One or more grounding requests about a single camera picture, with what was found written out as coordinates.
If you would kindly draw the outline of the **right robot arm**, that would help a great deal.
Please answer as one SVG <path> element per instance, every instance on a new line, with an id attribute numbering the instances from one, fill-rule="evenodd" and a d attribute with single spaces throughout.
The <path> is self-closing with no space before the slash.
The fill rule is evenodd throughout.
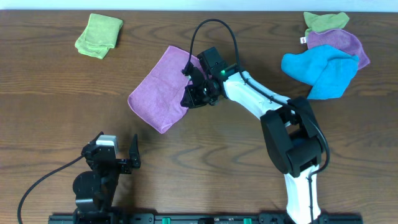
<path id="1" fill-rule="evenodd" d="M 322 155 L 329 151 L 309 102 L 274 93 L 239 64 L 228 65 L 214 47 L 197 57 L 198 67 L 189 60 L 182 69 L 191 84 L 185 88 L 181 106 L 215 105 L 223 96 L 258 118 L 267 153 L 284 175 L 288 216 L 294 223 L 315 223 L 321 214 L 316 179 L 328 165 Z"/>

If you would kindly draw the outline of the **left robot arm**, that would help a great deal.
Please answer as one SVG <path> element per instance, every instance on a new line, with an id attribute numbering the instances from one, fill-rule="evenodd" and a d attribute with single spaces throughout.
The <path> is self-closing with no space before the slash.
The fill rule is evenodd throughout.
<path id="1" fill-rule="evenodd" d="M 73 223 L 126 223 L 123 212 L 112 206 L 113 198 L 121 174 L 131 174 L 141 167 L 135 134 L 129 148 L 127 159 L 118 159 L 118 139 L 116 136 L 100 132 L 83 147 L 81 155 L 90 171 L 82 172 L 73 182 L 76 195 L 76 210 Z"/>

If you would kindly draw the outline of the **folded green cloth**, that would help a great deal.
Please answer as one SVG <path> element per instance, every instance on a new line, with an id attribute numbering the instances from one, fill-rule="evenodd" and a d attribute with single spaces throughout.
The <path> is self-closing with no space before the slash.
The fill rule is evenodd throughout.
<path id="1" fill-rule="evenodd" d="M 122 26 L 123 21 L 118 18 L 91 13 L 75 47 L 80 54 L 103 59 L 110 49 L 115 48 Z"/>

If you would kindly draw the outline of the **blue cloth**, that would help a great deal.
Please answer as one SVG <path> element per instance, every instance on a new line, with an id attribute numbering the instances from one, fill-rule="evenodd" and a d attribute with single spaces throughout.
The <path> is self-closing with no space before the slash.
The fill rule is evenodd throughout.
<path id="1" fill-rule="evenodd" d="M 309 100 L 340 98 L 355 77 L 359 57 L 330 45 L 320 45 L 301 54 L 285 54 L 281 69 L 288 76 L 310 85 Z"/>

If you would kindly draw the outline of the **purple cloth with tag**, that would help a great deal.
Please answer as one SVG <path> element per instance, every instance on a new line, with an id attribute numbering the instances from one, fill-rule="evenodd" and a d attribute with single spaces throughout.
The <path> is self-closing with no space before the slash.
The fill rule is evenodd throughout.
<path id="1" fill-rule="evenodd" d="M 319 45 L 330 45 L 350 55 L 359 57 L 358 69 L 370 64 L 361 41 L 354 35 L 343 29 L 330 29 L 318 33 L 311 31 L 306 37 L 300 38 L 301 44 L 307 44 L 308 49 Z"/>

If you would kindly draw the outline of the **crumpled green cloth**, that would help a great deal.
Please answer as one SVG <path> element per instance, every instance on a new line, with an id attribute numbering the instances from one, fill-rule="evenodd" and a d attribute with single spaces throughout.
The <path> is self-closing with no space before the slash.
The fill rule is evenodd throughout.
<path id="1" fill-rule="evenodd" d="M 316 15 L 311 12 L 303 13 L 304 21 L 307 25 L 305 36 L 311 32 L 324 32 L 330 29 L 342 29 L 349 22 L 349 17 L 345 12 L 338 14 Z"/>

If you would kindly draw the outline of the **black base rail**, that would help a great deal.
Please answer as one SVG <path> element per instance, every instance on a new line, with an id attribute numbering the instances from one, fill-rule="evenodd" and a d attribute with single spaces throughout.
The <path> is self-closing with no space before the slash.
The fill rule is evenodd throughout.
<path id="1" fill-rule="evenodd" d="M 151 213 L 135 213 L 118 218 L 51 215 L 48 220 L 49 224 L 289 224 L 293 222 L 284 213 L 260 213 L 258 215 L 154 215 Z"/>

